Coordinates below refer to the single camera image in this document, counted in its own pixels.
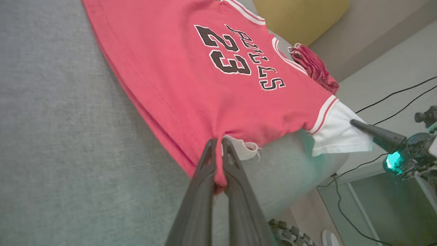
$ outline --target glowing green light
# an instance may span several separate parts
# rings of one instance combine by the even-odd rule
[[[389,154],[387,156],[386,159],[386,164],[387,167],[395,172],[397,172],[398,174],[402,173],[401,167],[402,167],[402,162],[403,162],[403,158],[402,156],[399,154],[399,152],[395,152],[393,154]]]

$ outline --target red shirt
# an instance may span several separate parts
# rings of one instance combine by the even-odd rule
[[[189,176],[210,138],[263,146],[301,128],[313,134],[337,101],[235,0],[83,3],[122,87]]]

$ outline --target shoe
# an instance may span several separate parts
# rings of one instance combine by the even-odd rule
[[[334,233],[324,230],[322,232],[322,245],[323,246],[340,246],[340,242]]]

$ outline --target wire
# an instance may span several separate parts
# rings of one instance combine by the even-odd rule
[[[340,213],[341,213],[341,215],[343,215],[343,217],[349,222],[349,224],[353,227],[353,228],[355,228],[355,230],[361,235],[361,236],[363,236],[363,237],[365,237],[365,238],[367,238],[367,239],[370,239],[370,240],[372,240],[372,241],[375,241],[375,242],[380,242],[380,243],[382,243],[382,244],[386,244],[386,245],[390,245],[390,246],[393,246],[392,244],[390,244],[390,243],[388,243],[388,242],[383,242],[383,241],[380,241],[380,240],[376,240],[376,239],[373,239],[373,238],[371,238],[371,237],[369,237],[369,236],[366,236],[366,235],[364,235],[363,233],[361,233],[360,232],[360,230],[358,230],[358,228],[354,225],[354,224],[352,224],[352,222],[346,217],[346,215],[344,215],[344,213],[343,213],[343,211],[341,210],[341,208],[340,208],[340,202],[341,202],[341,195],[340,195],[340,192],[338,192],[338,183],[337,183],[337,179],[334,177],[334,181],[335,181],[335,189],[337,190],[337,195],[338,195],[338,203],[337,203],[337,205],[338,205],[338,210],[340,210]]]
[[[378,103],[380,103],[380,102],[386,100],[387,98],[393,96],[394,94],[398,94],[398,93],[400,93],[400,92],[407,91],[407,90],[409,90],[409,89],[413,89],[413,88],[418,87],[418,86],[421,85],[421,84],[425,84],[425,83],[427,83],[427,82],[429,82],[430,80],[433,80],[433,79],[435,79],[435,78],[437,78],[437,76],[432,77],[432,78],[429,78],[429,79],[425,80],[424,82],[419,83],[419,84],[416,84],[416,85],[414,85],[414,86],[412,86],[412,87],[409,87],[409,88],[407,88],[407,89],[403,89],[403,90],[400,90],[400,91],[397,91],[397,92],[393,92],[392,94],[390,94],[390,95],[386,96],[385,98],[383,98],[383,99],[377,101],[376,103],[371,104],[371,105],[369,105],[369,106],[367,106],[367,107],[365,107],[365,108],[363,108],[363,109],[360,109],[360,110],[356,111],[355,113],[358,114],[359,112],[361,112],[361,111],[363,111],[363,110],[365,110],[365,109],[368,109],[368,108],[370,108],[370,107],[372,107],[372,106],[377,105]]]
[[[351,169],[351,170],[349,170],[349,171],[347,171],[347,172],[344,172],[344,173],[342,173],[340,176],[338,176],[337,178],[340,178],[341,176],[345,175],[346,173],[351,172],[351,171],[353,171],[353,170],[355,170],[355,169],[361,167],[362,165],[372,163],[372,162],[378,160],[378,159],[379,159],[381,156],[383,156],[383,155],[388,155],[388,153],[382,154],[382,155],[378,156],[378,157],[377,157],[375,160],[373,160],[373,161],[369,161],[369,162],[363,163],[363,164],[359,165],[358,167],[356,167],[356,168],[354,168],[354,169]],[[331,182],[330,182],[329,184],[327,184],[327,185],[324,185],[324,186],[318,185],[317,187],[328,187],[330,184],[332,184],[332,183],[334,182],[334,180],[331,181]]]
[[[428,92],[430,92],[431,90],[433,90],[433,89],[435,89],[435,88],[437,88],[437,85],[434,86],[434,87],[432,87],[431,89],[427,90],[426,92],[420,94],[418,97],[414,98],[411,102],[409,102],[409,104],[407,104],[407,106],[405,106],[403,109],[399,110],[396,114],[394,114],[394,115],[392,115],[392,116],[390,116],[390,117],[388,117],[388,118],[385,118],[385,119],[383,119],[383,120],[381,120],[381,121],[379,121],[379,122],[377,122],[377,123],[375,123],[375,124],[373,124],[373,125],[374,125],[374,126],[375,126],[375,125],[378,125],[379,123],[384,122],[384,121],[386,121],[386,120],[388,120],[388,119],[390,119],[390,118],[396,116],[396,115],[399,114],[401,111],[403,111],[403,110],[406,109],[408,106],[410,106],[410,104],[412,104],[412,103],[413,103],[415,100],[417,100],[419,97],[423,96],[425,93],[428,93]]]

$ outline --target clothing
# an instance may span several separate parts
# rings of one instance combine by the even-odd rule
[[[323,61],[312,50],[299,43],[294,47],[289,47],[288,50],[293,60],[305,69],[308,76],[332,94],[337,93],[338,82],[332,78]]]
[[[316,139],[339,105],[279,52],[265,20],[234,0],[83,3],[120,84],[189,176],[213,137],[255,151],[301,128]],[[220,145],[216,153],[222,190]]]

